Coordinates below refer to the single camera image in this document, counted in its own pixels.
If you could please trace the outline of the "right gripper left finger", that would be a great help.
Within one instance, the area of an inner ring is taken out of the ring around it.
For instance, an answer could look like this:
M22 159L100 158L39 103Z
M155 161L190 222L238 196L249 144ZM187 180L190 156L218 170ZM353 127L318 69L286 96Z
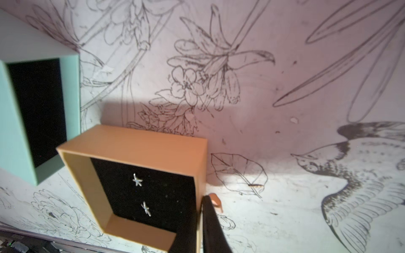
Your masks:
M188 211L185 219L180 223L174 242L168 253L195 253L197 249L197 222L196 209Z

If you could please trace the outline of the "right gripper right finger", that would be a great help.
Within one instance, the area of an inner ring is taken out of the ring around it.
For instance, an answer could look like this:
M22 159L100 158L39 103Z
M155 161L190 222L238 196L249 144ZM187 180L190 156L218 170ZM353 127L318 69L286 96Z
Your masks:
M203 250L205 253L232 253L220 222L217 218L210 196L202 200L203 211Z

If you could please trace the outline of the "silver star earring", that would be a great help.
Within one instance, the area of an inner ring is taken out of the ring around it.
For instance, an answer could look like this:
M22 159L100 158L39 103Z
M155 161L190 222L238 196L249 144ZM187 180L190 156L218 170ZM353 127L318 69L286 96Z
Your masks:
M151 217L151 212L145 201L142 202L141 207L143 208L145 214Z
M137 175L134 173L133 174L133 179L132 181L136 184L136 187L142 187L142 182L143 180L138 178Z

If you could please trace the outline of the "mint jewelry box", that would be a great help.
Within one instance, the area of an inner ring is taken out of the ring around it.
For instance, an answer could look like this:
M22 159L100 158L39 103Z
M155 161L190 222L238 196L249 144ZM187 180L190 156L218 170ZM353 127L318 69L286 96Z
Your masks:
M103 232L168 253L229 253L205 194L207 140L80 129L78 53L1 11L1 168L38 185L67 167Z

